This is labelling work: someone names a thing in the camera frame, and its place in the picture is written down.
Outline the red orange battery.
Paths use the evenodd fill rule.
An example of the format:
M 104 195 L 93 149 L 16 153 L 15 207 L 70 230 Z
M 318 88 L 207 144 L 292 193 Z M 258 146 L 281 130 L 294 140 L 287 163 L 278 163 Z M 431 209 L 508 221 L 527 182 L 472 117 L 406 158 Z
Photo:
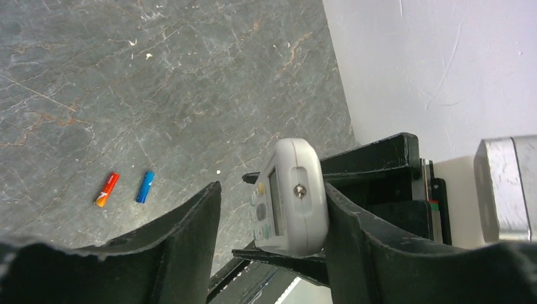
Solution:
M 116 186 L 118 180 L 120 178 L 120 174 L 116 172 L 111 172 L 107 179 L 104 182 L 104 185 L 102 189 L 100 190 L 97 198 L 94 201 L 94 204 L 100 208 L 103 208 L 108 198 L 110 197 L 110 194 L 112 193 L 114 187 Z

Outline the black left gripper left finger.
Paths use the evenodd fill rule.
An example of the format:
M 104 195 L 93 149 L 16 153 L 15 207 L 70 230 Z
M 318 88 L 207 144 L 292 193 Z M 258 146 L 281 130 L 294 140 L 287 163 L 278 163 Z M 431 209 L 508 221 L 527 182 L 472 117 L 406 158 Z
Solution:
M 2 303 L 205 303 L 220 218 L 212 182 L 102 246 L 1 238 Z

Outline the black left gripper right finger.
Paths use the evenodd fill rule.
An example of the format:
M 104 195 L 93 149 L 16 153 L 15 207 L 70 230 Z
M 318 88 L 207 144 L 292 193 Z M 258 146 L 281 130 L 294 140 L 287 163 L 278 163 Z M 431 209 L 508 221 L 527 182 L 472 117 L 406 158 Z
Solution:
M 334 303 L 535 303 L 536 245 L 473 250 L 421 238 L 325 187 Z

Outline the white remote control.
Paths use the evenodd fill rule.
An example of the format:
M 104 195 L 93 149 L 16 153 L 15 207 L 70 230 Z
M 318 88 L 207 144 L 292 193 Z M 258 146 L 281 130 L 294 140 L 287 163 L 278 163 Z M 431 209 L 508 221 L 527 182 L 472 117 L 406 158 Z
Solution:
M 329 230 L 319 157 L 304 139 L 279 140 L 255 180 L 250 198 L 255 246 L 304 258 L 322 251 Z

